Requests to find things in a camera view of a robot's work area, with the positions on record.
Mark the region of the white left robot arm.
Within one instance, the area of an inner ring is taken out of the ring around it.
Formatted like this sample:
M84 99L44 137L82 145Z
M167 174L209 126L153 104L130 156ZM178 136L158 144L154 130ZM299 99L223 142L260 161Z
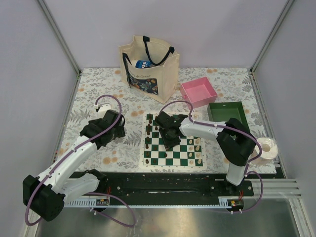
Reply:
M94 192L102 195L107 190L106 175L96 169L85 171L80 178L69 181L70 176L91 155L116 138L125 136L124 116L108 110L102 118L90 120L67 154L34 177L28 175L22 183L23 203L26 205L25 220L32 210L41 219L51 221L64 205Z

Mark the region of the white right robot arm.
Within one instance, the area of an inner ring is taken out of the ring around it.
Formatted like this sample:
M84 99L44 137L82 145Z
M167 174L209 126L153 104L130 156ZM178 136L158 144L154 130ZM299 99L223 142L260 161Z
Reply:
M229 161L225 191L234 196L242 190L246 164L256 146L256 139L236 118L227 122L194 120L192 116L177 117L165 112L155 117L166 149L180 144L180 137L198 137L216 141Z

